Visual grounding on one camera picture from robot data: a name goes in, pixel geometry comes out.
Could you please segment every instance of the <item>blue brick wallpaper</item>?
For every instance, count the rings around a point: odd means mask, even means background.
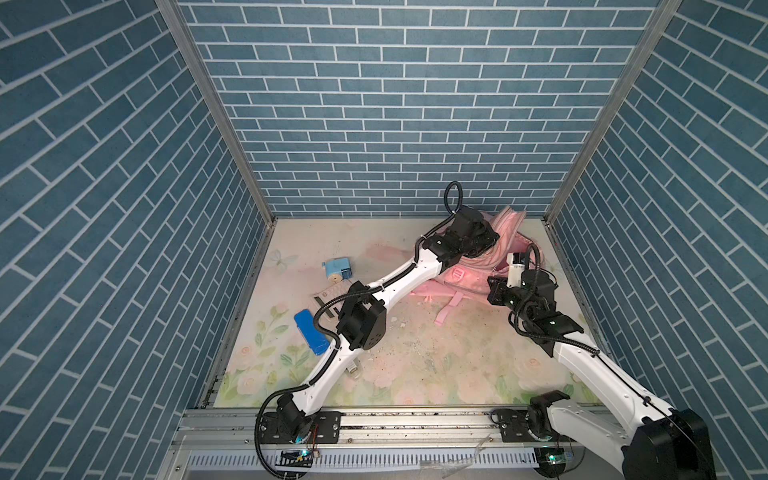
[[[263,230],[153,0],[0,2],[0,478],[144,478]]]
[[[541,215],[657,0],[181,0],[280,216]]]
[[[619,363],[768,452],[768,2],[685,0],[554,226]]]

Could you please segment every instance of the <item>black cable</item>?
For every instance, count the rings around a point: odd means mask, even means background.
[[[504,423],[502,423],[502,422],[496,422],[496,421],[493,419],[493,416],[494,416],[494,415],[498,415],[498,410],[497,410],[497,409],[496,409],[496,410],[492,410],[492,411],[491,411],[491,415],[489,415],[489,418],[491,419],[491,422],[495,423],[495,424],[496,424],[496,425],[498,425],[498,426],[502,426],[502,425],[504,425]]]
[[[453,187],[456,187],[458,190],[458,204],[456,207],[456,210],[451,210],[451,207],[448,203],[448,196],[451,192],[451,189]],[[341,348],[341,338],[339,337],[339,334],[325,328],[324,326],[320,325],[320,318],[323,316],[323,314],[330,309],[332,306],[336,305],[339,302],[342,302],[344,300],[347,300],[349,298],[353,297],[363,297],[367,295],[372,295],[374,293],[380,292],[384,290],[386,287],[392,285],[393,283],[397,282],[398,280],[402,279],[409,273],[413,271],[413,269],[416,268],[417,263],[419,262],[419,251],[421,250],[421,245],[424,243],[424,240],[426,240],[428,237],[433,235],[437,230],[443,228],[445,225],[447,225],[456,215],[456,212],[459,211],[462,207],[462,202],[464,200],[464,190],[462,189],[462,185],[457,182],[453,181],[445,188],[445,191],[442,195],[443,203],[445,205],[445,209],[449,212],[449,217],[443,220],[442,222],[435,225],[429,232],[427,232],[425,235],[421,235],[419,239],[416,241],[414,248],[413,248],[413,261],[410,265],[408,265],[406,268],[404,268],[400,273],[395,275],[393,278],[385,281],[381,286],[374,286],[373,288],[368,288],[367,290],[361,290],[358,292],[347,292],[342,295],[339,295],[338,297],[330,300],[327,303],[324,303],[318,310],[315,312],[315,315],[312,318],[312,324],[315,327],[315,329],[321,333],[325,333],[327,336],[331,337],[333,339],[333,349],[331,350],[331,354],[329,355],[328,359],[326,360],[323,367],[319,370],[317,375],[312,377],[312,379],[309,380],[306,384],[302,384],[299,386],[291,387],[289,389],[282,389],[277,390],[276,392],[273,392],[269,396],[267,396],[266,400],[264,400],[264,403],[261,404],[261,407],[259,408],[259,412],[256,415],[256,425],[253,429],[253,444],[256,448],[256,455],[259,458],[259,462],[263,465],[264,469],[270,473],[272,476],[281,478],[282,480],[297,480],[298,478],[302,478],[304,475],[306,475],[306,472],[279,472],[272,468],[270,465],[266,463],[266,459],[264,458],[263,453],[261,452],[261,444],[259,443],[259,429],[261,427],[261,420],[264,416],[264,410],[266,410],[266,406],[269,402],[272,401],[272,399],[287,394],[287,393],[295,393],[295,392],[301,392],[302,390],[308,389],[310,386],[317,383],[320,378],[323,377],[323,374],[328,370],[328,368],[333,363],[333,360],[336,358],[336,353]]]
[[[272,465],[266,461],[266,457],[264,457],[264,454],[261,451],[261,443],[259,442],[259,431],[261,429],[261,419],[264,416],[264,410],[266,410],[266,405],[277,396],[281,396],[286,393],[301,392],[302,390],[308,389],[309,387],[309,385],[299,385],[289,389],[277,390],[276,392],[271,393],[269,396],[267,396],[266,400],[264,400],[264,403],[261,404],[261,408],[256,414],[256,425],[253,426],[253,446],[256,448],[256,457],[259,458],[261,466],[263,466],[264,470],[266,470],[273,477],[282,478],[283,480],[297,480],[298,478],[302,478],[304,475],[306,475],[306,472],[279,472],[272,468]]]
[[[569,444],[569,445],[570,445],[570,447],[571,447],[571,456],[573,457],[573,456],[575,456],[575,455],[574,455],[574,444],[573,444],[573,442],[571,442],[571,439],[570,439],[570,438],[568,439],[568,444]],[[583,446],[583,445],[582,445],[582,446],[581,446],[581,458],[579,459],[578,463],[577,463],[575,466],[573,466],[573,467],[570,467],[570,468],[566,469],[566,470],[565,470],[565,471],[563,471],[563,473],[561,473],[560,475],[563,475],[563,474],[565,474],[565,473],[568,473],[568,472],[573,472],[573,471],[574,471],[576,468],[579,468],[579,466],[581,465],[581,463],[584,461],[584,457],[585,457],[585,456],[587,456],[587,448],[586,448],[585,446]]]
[[[633,392],[635,395],[637,395],[637,396],[639,396],[641,399],[643,399],[643,404],[644,404],[644,405],[650,405],[650,406],[651,406],[651,407],[652,407],[654,410],[656,410],[657,412],[659,412],[659,413],[660,413],[660,414],[661,414],[661,415],[662,415],[662,416],[663,416],[663,417],[664,417],[666,420],[668,420],[668,421],[669,421],[669,423],[671,423],[672,425],[674,425],[674,427],[675,427],[676,429],[678,429],[678,430],[680,431],[680,433],[682,433],[682,434],[683,434],[683,436],[684,436],[686,439],[688,439],[688,442],[690,442],[690,444],[694,446],[694,448],[696,449],[696,451],[697,451],[697,452],[699,452],[699,453],[701,454],[701,456],[702,456],[702,457],[706,458],[706,455],[704,454],[704,452],[702,452],[702,451],[701,451],[701,449],[699,448],[699,446],[698,446],[698,445],[696,445],[696,442],[694,442],[694,440],[693,440],[693,439],[692,439],[690,436],[688,436],[688,434],[685,432],[685,430],[683,430],[683,429],[682,429],[682,427],[680,427],[680,426],[679,426],[677,423],[675,423],[675,421],[672,419],[672,417],[670,417],[669,415],[667,415],[666,413],[664,413],[664,411],[663,411],[663,410],[661,410],[659,407],[655,406],[655,405],[654,405],[654,403],[653,403],[653,402],[650,400],[650,397],[649,397],[649,396],[643,396],[643,395],[641,395],[641,394],[640,394],[640,392],[638,392],[636,389],[634,389],[634,388],[632,387],[632,385],[630,385],[630,384],[629,384],[629,382],[627,382],[627,380],[625,380],[625,379],[624,379],[624,377],[622,377],[621,375],[619,375],[619,374],[618,374],[618,372],[616,372],[616,370],[612,369],[612,368],[611,368],[611,366],[610,366],[610,365],[608,365],[608,363],[607,363],[607,362],[606,362],[606,361],[605,361],[605,360],[604,360],[602,357],[600,357],[599,355],[598,355],[597,357],[598,357],[598,359],[599,359],[599,360],[600,360],[600,361],[603,363],[603,365],[605,365],[605,368],[609,369],[609,370],[611,371],[611,373],[613,373],[614,375],[616,375],[616,376],[619,378],[619,380],[621,380],[621,382],[622,382],[623,384],[625,384],[625,385],[627,386],[627,388],[629,388],[629,390],[631,390],[631,391],[632,391],[632,392]]]
[[[458,206],[456,207],[456,210],[451,210],[451,206],[448,203],[448,196],[451,193],[451,189],[453,187],[456,187],[456,190],[458,191]],[[461,209],[463,201],[464,201],[464,189],[462,188],[462,185],[459,182],[454,180],[453,182],[448,184],[448,186],[445,188],[445,190],[442,193],[442,202],[445,205],[445,209],[448,211],[448,213],[450,215],[448,216],[448,218],[446,218],[442,222],[440,222],[437,225],[435,225],[429,232],[427,232],[424,235],[421,235],[419,237],[419,239],[416,241],[416,243],[415,243],[415,245],[413,247],[413,261],[411,262],[411,264],[408,265],[406,268],[404,268],[402,270],[402,272],[398,273],[394,277],[392,277],[389,280],[385,281],[382,284],[382,288],[386,288],[386,287],[394,284],[395,282],[397,282],[399,280],[402,280],[406,275],[411,273],[413,271],[413,269],[416,268],[416,265],[419,263],[419,251],[421,250],[421,245],[422,245],[422,243],[424,243],[424,240],[426,240],[431,235],[433,235],[437,230],[440,230],[445,225],[450,223],[451,220],[453,220],[454,217],[456,216],[456,212],[458,212],[459,209]]]
[[[331,366],[333,359],[336,358],[336,353],[339,351],[339,348],[341,347],[341,338],[336,332],[333,332],[332,330],[328,330],[327,328],[321,326],[319,323],[320,317],[331,306],[336,305],[337,303],[342,302],[343,300],[346,300],[354,296],[370,295],[372,293],[380,292],[381,290],[382,290],[382,287],[376,286],[360,292],[351,292],[351,293],[348,292],[348,293],[344,293],[343,295],[339,295],[333,300],[330,300],[329,302],[323,304],[323,306],[321,306],[317,310],[317,312],[315,312],[315,316],[312,318],[312,324],[314,325],[315,329],[333,338],[334,346],[333,346],[333,349],[331,350],[330,356],[326,360],[325,365],[323,365],[322,369],[320,369],[317,375],[315,375],[309,382],[299,386],[291,387],[288,389],[277,390],[276,392],[273,392],[269,396],[267,396],[266,400],[264,400],[264,403],[261,404],[261,408],[259,408],[259,412],[256,414],[256,425],[253,427],[253,445],[256,448],[256,456],[259,458],[259,462],[261,462],[261,465],[264,467],[264,469],[268,473],[270,473],[273,477],[281,478],[282,480],[297,480],[298,478],[302,478],[304,475],[306,475],[306,472],[279,472],[278,470],[272,468],[271,465],[267,464],[266,458],[264,458],[264,454],[261,452],[261,444],[259,442],[259,430],[261,428],[261,420],[264,417],[264,410],[266,410],[267,404],[271,402],[272,399],[278,396],[284,395],[286,393],[301,392],[302,390],[308,389],[310,386],[314,385],[315,383],[317,383],[318,380],[320,380],[320,377],[323,376],[323,373],[325,373],[326,370]]]
[[[456,186],[458,188],[458,202],[456,203],[456,210],[451,210],[451,206],[448,204],[448,194],[451,192],[451,188],[453,186]],[[442,194],[442,202],[445,205],[445,209],[448,211],[449,214],[455,214],[459,211],[459,209],[462,207],[462,204],[464,203],[464,190],[462,189],[462,185],[454,180],[448,186],[445,188],[445,192]]]
[[[682,435],[683,435],[683,436],[684,436],[686,439],[688,439],[688,441],[690,442],[690,444],[694,446],[694,448],[696,449],[696,451],[697,451],[697,452],[699,452],[699,454],[700,454],[700,455],[701,455],[703,458],[706,458],[706,456],[705,456],[704,452],[702,452],[702,451],[701,451],[701,449],[699,448],[699,446],[698,446],[698,445],[696,445],[696,442],[694,442],[694,440],[693,440],[693,439],[692,439],[692,438],[691,438],[691,437],[690,437],[690,436],[689,436],[689,435],[688,435],[688,434],[687,434],[687,433],[686,433],[686,432],[685,432],[685,431],[684,431],[684,430],[683,430],[683,429],[682,429],[682,428],[681,428],[681,427],[680,427],[680,426],[679,426],[677,423],[675,423],[675,421],[674,421],[674,420],[673,420],[673,419],[672,419],[672,418],[671,418],[669,415],[667,415],[667,414],[666,414],[665,412],[663,412],[663,411],[662,411],[660,408],[658,408],[657,406],[655,406],[655,404],[654,404],[654,403],[653,403],[653,402],[650,400],[650,397],[649,397],[649,396],[643,396],[643,395],[641,395],[641,394],[640,394],[640,393],[639,393],[639,392],[638,392],[638,391],[637,391],[637,390],[636,390],[636,389],[635,389],[635,388],[634,388],[632,385],[630,385],[630,384],[629,384],[629,382],[627,382],[627,381],[624,379],[624,377],[622,377],[621,375],[619,375],[619,374],[618,374],[618,372],[616,372],[615,370],[613,370],[613,369],[611,368],[611,366],[610,366],[610,365],[608,365],[608,363],[605,361],[605,359],[603,359],[603,358],[602,358],[602,356],[600,355],[600,353],[601,353],[601,352],[600,352],[600,350],[599,350],[599,349],[597,349],[597,348],[595,348],[595,347],[593,347],[593,346],[589,346],[589,345],[586,345],[586,344],[584,344],[584,343],[578,342],[578,341],[576,341],[576,340],[573,340],[573,339],[568,339],[568,338],[565,338],[564,336],[549,336],[549,335],[542,335],[542,334],[540,334],[540,333],[532,333],[532,332],[526,332],[526,331],[524,331],[524,330],[520,329],[520,325],[519,325],[519,322],[520,322],[520,313],[521,313],[521,312],[522,312],[522,310],[525,308],[525,305],[528,303],[528,301],[531,299],[531,297],[534,295],[534,292],[535,292],[535,290],[536,290],[536,284],[537,284],[537,282],[538,282],[538,276],[539,276],[539,273],[540,273],[540,272],[543,270],[543,269],[541,268],[541,254],[540,254],[540,252],[539,252],[539,250],[538,250],[538,247],[536,246],[536,244],[535,244],[535,243],[531,243],[531,244],[529,244],[529,245],[528,245],[528,248],[527,248],[527,249],[526,249],[526,251],[525,251],[525,259],[526,259],[526,264],[528,264],[528,260],[530,259],[530,252],[531,252],[531,250],[533,250],[533,253],[534,253],[534,257],[535,257],[535,263],[536,263],[536,270],[535,270],[534,279],[533,279],[533,287],[532,287],[531,289],[529,289],[529,291],[528,291],[528,295],[527,295],[527,296],[526,296],[526,297],[523,299],[523,301],[522,301],[522,302],[520,302],[520,303],[519,303],[519,304],[516,306],[516,308],[515,308],[515,309],[514,309],[512,312],[510,312],[510,313],[509,313],[509,317],[507,318],[507,321],[509,322],[509,324],[510,324],[510,325],[512,325],[512,326],[515,328],[515,332],[517,332],[518,334],[520,334],[520,335],[522,335],[522,336],[527,336],[527,337],[528,337],[528,338],[530,338],[530,339],[541,339],[541,340],[545,340],[545,341],[551,341],[551,342],[560,342],[560,343],[565,343],[565,344],[568,344],[568,345],[572,345],[572,346],[575,346],[575,347],[577,347],[577,348],[583,349],[583,350],[584,350],[584,351],[586,351],[586,352],[589,352],[589,353],[590,353],[592,356],[595,356],[595,357],[597,357],[597,358],[598,358],[598,360],[600,360],[600,361],[603,363],[603,365],[605,365],[605,367],[606,367],[608,370],[610,370],[610,371],[611,371],[611,373],[613,373],[613,374],[614,374],[616,377],[618,377],[618,378],[619,378],[619,380],[621,380],[621,381],[622,381],[622,383],[623,383],[623,384],[625,384],[625,385],[626,385],[626,386],[629,388],[629,390],[631,390],[631,391],[632,391],[632,392],[633,392],[635,395],[637,395],[638,397],[640,397],[641,399],[643,399],[643,404],[644,404],[644,405],[649,405],[649,406],[651,406],[651,407],[652,407],[654,410],[656,410],[657,412],[659,412],[659,413],[660,413],[660,414],[661,414],[661,415],[662,415],[662,416],[663,416],[663,417],[664,417],[666,420],[668,420],[668,421],[669,421],[669,423],[671,423],[672,425],[674,425],[674,427],[675,427],[677,430],[679,430],[679,431],[680,431],[680,433],[681,433],[681,434],[682,434]],[[582,458],[581,458],[580,462],[578,463],[578,465],[576,465],[576,467],[578,467],[579,465],[581,465],[581,462],[583,462],[583,461],[584,461],[584,457],[582,456]],[[571,468],[570,470],[566,470],[566,472],[570,472],[571,470],[575,470],[575,469],[576,469],[576,467],[573,467],[573,468]]]
[[[544,272],[544,273],[547,273],[547,274],[551,275],[551,276],[552,276],[552,279],[553,279],[553,281],[554,281],[554,284],[555,284],[555,285],[559,285],[559,283],[558,283],[558,277],[557,277],[557,275],[555,275],[555,274],[554,274],[554,273],[552,273],[551,271],[549,271],[549,270],[545,269],[544,267],[542,267],[540,270],[541,270],[542,272]]]
[[[589,346],[586,343],[578,342],[577,340],[568,339],[564,336],[552,336],[552,335],[544,335],[541,333],[533,333],[533,332],[527,332],[520,328],[520,314],[522,313],[525,306],[528,304],[528,301],[531,299],[531,297],[534,296],[534,293],[536,291],[536,284],[538,282],[538,276],[541,273],[541,252],[539,252],[538,247],[535,243],[530,243],[528,245],[528,248],[525,249],[525,257],[529,258],[531,256],[531,251],[533,251],[535,263],[536,263],[536,269],[533,277],[533,285],[531,288],[528,289],[528,295],[525,296],[525,298],[518,303],[518,305],[509,313],[509,317],[507,318],[507,322],[509,322],[510,325],[512,325],[515,328],[515,332],[517,332],[519,335],[526,336],[529,339],[537,339],[537,340],[544,340],[546,342],[560,342],[565,343],[567,345],[572,345],[577,348],[583,349],[586,352],[589,352],[592,355],[597,355],[600,353],[600,350]]]

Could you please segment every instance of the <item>mounting plate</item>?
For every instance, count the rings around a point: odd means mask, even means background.
[[[502,433],[502,442],[536,442],[538,440],[528,431],[528,422],[525,420],[528,410],[497,409],[495,414],[498,417],[496,422]]]
[[[280,445],[293,443],[288,432],[282,428],[277,413],[265,413],[261,419],[262,429],[259,432],[259,443],[262,445]],[[315,442],[318,445],[339,442],[339,428],[341,427],[341,412],[326,412],[324,410],[315,414],[315,421],[310,428],[313,438],[307,442]]]

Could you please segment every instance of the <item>pink backpack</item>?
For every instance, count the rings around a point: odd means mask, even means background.
[[[525,211],[515,212],[510,207],[494,215],[482,212],[483,217],[499,234],[498,242],[490,250],[477,258],[463,257],[458,264],[438,275],[434,280],[427,280],[417,286],[410,294],[426,297],[431,301],[433,296],[452,296],[451,302],[445,306],[435,324],[441,326],[462,298],[468,297],[480,302],[488,301],[491,292],[488,286],[489,276],[505,276],[509,270],[507,253],[525,252],[533,240],[518,232],[520,223],[525,219]]]

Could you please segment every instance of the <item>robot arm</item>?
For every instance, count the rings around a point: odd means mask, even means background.
[[[477,210],[460,206],[449,220],[453,221],[445,233],[435,232],[448,221],[423,236],[423,241],[416,244],[414,259],[395,272],[368,286],[353,284],[339,312],[336,345],[323,354],[304,384],[273,394],[282,393],[277,400],[277,416],[291,442],[304,441],[315,415],[346,367],[383,338],[388,309],[419,284],[457,264],[462,256],[477,257],[498,240],[498,234]],[[584,330],[556,310],[557,285],[548,275],[525,270],[521,286],[509,287],[507,279],[501,277],[489,277],[488,284],[488,301],[510,307],[522,319],[525,330],[518,328],[517,321],[515,330],[578,375],[621,424],[619,429],[581,409],[564,393],[554,391],[531,400],[528,427],[534,436],[543,439],[566,435],[611,463],[629,480],[715,480],[709,435],[702,419],[690,410],[675,410],[601,355]]]
[[[408,268],[411,263],[412,261],[409,260],[389,275],[376,282],[370,283],[369,287],[383,285],[387,280],[395,277],[398,272]],[[365,311],[364,304],[360,306],[354,305],[354,303],[353,305],[345,304],[339,315],[341,320],[337,326],[337,331],[340,334],[341,339],[339,351],[333,359],[333,363],[328,367],[325,373],[323,373],[323,377],[319,382],[310,386],[308,389],[293,394],[293,402],[296,405],[296,408],[303,412],[305,416],[312,415],[320,410],[331,388],[333,388],[339,380],[346,370],[346,367],[349,366],[349,364],[351,364],[362,352],[372,348],[379,340],[381,340],[386,330],[387,310],[391,309],[405,295],[408,295],[411,290],[415,289],[426,280],[438,276],[442,271],[442,267],[442,262],[437,260],[437,256],[432,251],[421,249],[419,252],[419,261],[410,273],[395,281],[381,292],[371,295],[374,299],[372,305],[381,307],[377,311],[381,316],[380,319],[375,318],[368,323],[365,323],[365,320],[363,320],[363,322],[355,323],[353,325],[353,322],[349,321],[350,318],[354,315],[365,318],[370,309]],[[359,311],[352,311],[353,307],[357,307]],[[323,365],[328,361],[332,351],[333,348],[329,347],[323,356],[320,357],[320,361],[315,365],[315,368],[307,377],[307,382],[318,374]]]
[[[534,436],[566,435],[629,480],[715,479],[707,425],[701,417],[689,409],[677,411],[601,355],[584,330],[556,310],[557,285],[548,274],[525,270],[520,287],[507,287],[506,282],[488,278],[488,301],[518,312],[525,327],[518,332],[577,375],[621,425],[606,422],[554,391],[531,399],[528,427]]]
[[[301,442],[309,435],[313,416],[346,367],[384,337],[388,309],[426,280],[456,265],[462,257],[475,258],[495,245],[499,235],[488,221],[477,210],[461,205],[460,186],[459,205],[444,233],[436,231],[447,221],[417,242],[413,259],[376,282],[367,286],[356,282],[349,288],[349,298],[339,311],[338,343],[320,358],[304,382],[306,388],[286,393],[277,400],[283,431],[292,441]]]

